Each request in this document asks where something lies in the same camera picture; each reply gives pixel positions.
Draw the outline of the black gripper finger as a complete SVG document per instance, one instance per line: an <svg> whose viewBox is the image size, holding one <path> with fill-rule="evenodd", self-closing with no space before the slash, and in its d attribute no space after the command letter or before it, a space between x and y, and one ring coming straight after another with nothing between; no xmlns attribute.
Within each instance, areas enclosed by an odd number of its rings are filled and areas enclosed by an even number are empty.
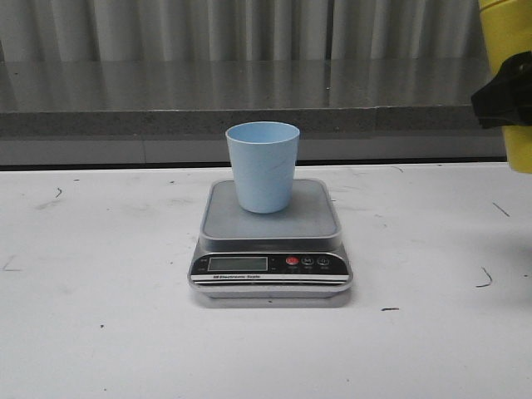
<svg viewBox="0 0 532 399"><path fill-rule="evenodd" d="M531 126L531 52L506 59L494 78L471 96L480 126Z"/></svg>

